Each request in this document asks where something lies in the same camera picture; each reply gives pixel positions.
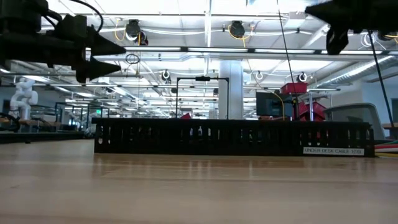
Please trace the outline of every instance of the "ceiling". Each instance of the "ceiling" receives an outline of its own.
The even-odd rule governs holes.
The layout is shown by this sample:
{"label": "ceiling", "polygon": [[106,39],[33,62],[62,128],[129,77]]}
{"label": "ceiling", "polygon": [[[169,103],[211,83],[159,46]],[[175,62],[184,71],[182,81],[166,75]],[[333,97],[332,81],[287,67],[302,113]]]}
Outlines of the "ceiling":
{"label": "ceiling", "polygon": [[[83,14],[88,17],[88,25],[98,27],[99,17],[88,7],[67,0],[48,0],[51,10],[62,15]],[[97,8],[103,14],[104,26],[101,35],[119,45],[131,47],[135,43],[124,37],[123,27],[129,19],[139,19],[140,27],[145,32],[149,47],[219,47],[219,48],[244,48],[248,49],[284,49],[285,42],[288,49],[320,49],[325,50],[325,32],[328,27],[322,21],[305,16],[302,11],[306,6],[316,4],[318,0],[280,0],[279,7],[284,27],[285,40],[282,35],[281,24],[278,15],[276,0],[256,0],[253,5],[246,6],[246,0],[86,0],[85,2]],[[232,38],[228,32],[231,21],[243,22],[248,38],[242,40]],[[51,29],[51,25],[43,19],[43,30]],[[375,42],[376,50],[398,50],[394,40]],[[345,50],[370,50],[369,38],[363,35],[351,35],[349,45]],[[139,64],[130,65],[125,61],[125,55],[99,57],[108,63],[120,64],[122,70],[119,73],[110,74],[110,78],[93,80],[91,84],[103,85],[139,85],[120,87],[121,90],[107,93],[104,88],[62,86],[57,91],[64,91],[66,95],[72,92],[90,93],[97,98],[131,99],[135,102],[138,111],[145,108],[144,112],[161,111],[156,114],[166,114],[175,108],[169,100],[175,94],[171,88],[151,88],[152,85],[164,85],[162,74],[165,70],[170,73],[172,85],[177,77],[195,77],[208,75],[217,77],[220,60],[241,60],[245,72],[246,87],[244,97],[247,99],[255,96],[255,91],[249,87],[281,87],[291,82],[289,63],[285,52],[280,54],[229,54],[224,53],[190,53],[190,52],[129,52],[141,57]],[[305,72],[308,82],[313,83],[327,80],[338,70],[344,69],[357,62],[372,60],[371,55],[291,55],[290,66],[293,74]],[[68,67],[56,67],[55,70],[46,65],[36,63],[18,63],[12,72],[35,73],[37,76],[45,76],[47,80],[37,83],[51,84],[78,84],[74,78],[74,72]],[[217,82],[200,83],[191,80],[182,80],[181,85],[207,86],[204,89],[183,89],[180,96],[213,96],[212,86],[217,87]],[[193,102],[187,99],[185,105],[194,104],[206,114],[203,101],[214,99],[202,98],[201,102]],[[244,106],[248,113],[255,108],[255,104],[247,102]]]}

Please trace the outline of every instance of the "red box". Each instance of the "red box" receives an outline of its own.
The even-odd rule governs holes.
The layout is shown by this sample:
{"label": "red box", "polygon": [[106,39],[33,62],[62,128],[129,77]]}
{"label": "red box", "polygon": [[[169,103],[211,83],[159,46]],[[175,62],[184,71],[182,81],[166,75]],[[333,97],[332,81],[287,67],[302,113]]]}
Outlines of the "red box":
{"label": "red box", "polygon": [[282,94],[304,94],[307,92],[306,83],[288,83],[281,89]]}

